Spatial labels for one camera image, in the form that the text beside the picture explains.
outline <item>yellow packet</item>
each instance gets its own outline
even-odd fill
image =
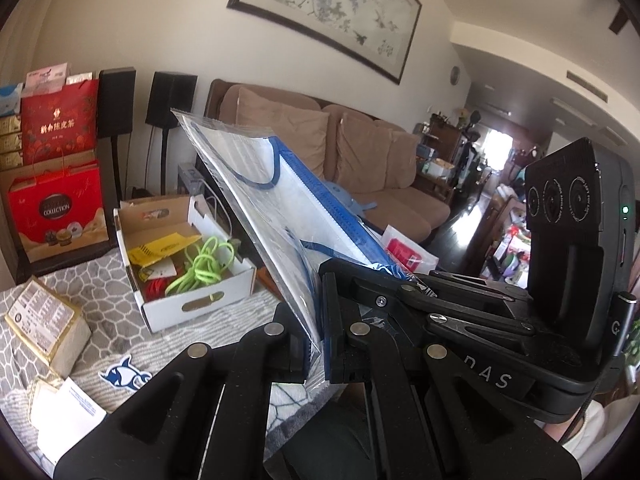
[[[145,267],[158,263],[163,258],[178,253],[184,248],[197,242],[202,238],[201,235],[193,235],[184,237],[181,234],[173,233],[162,237],[158,240],[140,245],[127,251],[129,261],[137,266]]]

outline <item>shark sticker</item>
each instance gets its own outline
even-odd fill
[[[131,355],[124,356],[118,364],[108,368],[105,373],[99,372],[98,375],[114,388],[126,388],[132,392],[138,391],[152,377],[151,373],[141,372],[131,364]]]

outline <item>brown pillow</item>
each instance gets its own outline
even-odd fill
[[[386,158],[386,189],[409,187],[415,180],[415,150],[420,137],[391,130],[391,147]]]
[[[345,113],[338,126],[335,183],[351,193],[373,193],[385,187],[391,130]]]
[[[236,124],[269,127],[315,176],[324,178],[329,114],[269,101],[246,88],[238,94]]]

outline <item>speaker stand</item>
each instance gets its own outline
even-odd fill
[[[169,142],[169,128],[162,129],[162,148],[160,151],[160,195],[166,195],[166,147]]]
[[[111,136],[111,160],[113,162],[113,181],[116,185],[118,204],[122,200],[122,186],[120,184],[120,162],[118,160],[118,136]]]

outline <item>dark wooden floor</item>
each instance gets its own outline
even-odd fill
[[[439,257],[438,268],[445,272],[462,272],[462,259],[471,237],[476,232],[491,197],[481,195],[468,201],[454,201],[451,215],[436,233],[434,239],[425,247],[431,254]]]

